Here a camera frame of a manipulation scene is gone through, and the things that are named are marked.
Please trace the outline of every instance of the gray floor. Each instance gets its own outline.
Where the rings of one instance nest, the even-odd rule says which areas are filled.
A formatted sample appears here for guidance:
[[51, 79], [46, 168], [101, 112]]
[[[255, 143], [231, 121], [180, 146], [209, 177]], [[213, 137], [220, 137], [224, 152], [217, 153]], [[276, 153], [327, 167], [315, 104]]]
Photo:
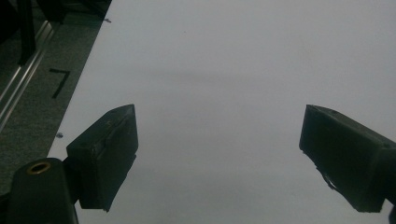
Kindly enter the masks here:
[[[35, 26], [39, 27], [45, 18], [38, 7], [34, 11]], [[101, 23], [91, 14], [68, 13], [50, 41], [48, 51], [0, 133], [0, 195], [10, 190], [12, 176], [19, 167], [47, 156]], [[0, 91], [17, 69], [19, 57], [20, 39], [15, 34], [0, 45]], [[70, 72], [56, 98], [53, 94], [64, 74], [50, 69]]]

